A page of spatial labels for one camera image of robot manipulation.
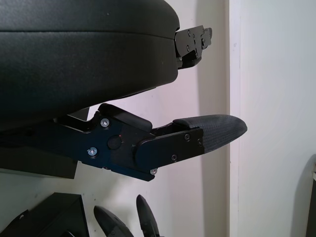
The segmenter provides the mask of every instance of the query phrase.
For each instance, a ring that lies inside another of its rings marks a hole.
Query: black seat
[[[0,131],[174,81],[163,0],[0,0]]]

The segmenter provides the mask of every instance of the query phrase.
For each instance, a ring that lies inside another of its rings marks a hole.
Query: textured rubber pad
[[[208,115],[181,118],[174,123],[192,128],[202,128],[205,153],[216,150],[239,138],[247,131],[247,125],[239,118],[230,115]]]

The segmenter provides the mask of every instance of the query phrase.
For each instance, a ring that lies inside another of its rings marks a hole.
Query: white wall
[[[241,1],[239,237],[305,236],[316,153],[316,1]]]
[[[113,102],[161,126],[173,119],[226,113],[225,15],[222,0],[169,0],[181,29],[203,24],[213,28],[213,45],[198,67],[182,70],[176,82]],[[75,180],[0,174],[0,230],[16,215],[53,192],[82,194],[90,236],[101,237],[94,205],[113,211],[142,236],[136,197],[152,207],[163,236],[226,236],[227,159],[222,148],[158,170],[147,183],[79,164]]]

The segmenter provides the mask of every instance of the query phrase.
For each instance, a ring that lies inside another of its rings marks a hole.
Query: seat cushion
[[[0,0],[0,131],[174,81],[163,0]]]

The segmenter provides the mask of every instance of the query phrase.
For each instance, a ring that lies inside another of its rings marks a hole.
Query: silver screw
[[[178,156],[177,156],[177,155],[173,155],[173,156],[171,157],[171,160],[172,160],[173,162],[177,162]]]
[[[189,134],[184,135],[184,140],[189,141],[190,140],[190,135]]]
[[[110,126],[110,121],[107,118],[104,118],[101,120],[101,126],[102,127],[108,127]]]
[[[200,147],[203,146],[203,140],[202,140],[202,139],[198,139],[197,143],[198,143],[198,145],[199,145]]]
[[[91,157],[95,157],[98,153],[98,150],[95,147],[91,147],[89,150],[87,150],[88,155]]]
[[[156,174],[157,174],[157,171],[158,171],[158,169],[152,169],[152,170],[150,171],[150,174],[151,174],[151,175],[156,175]]]

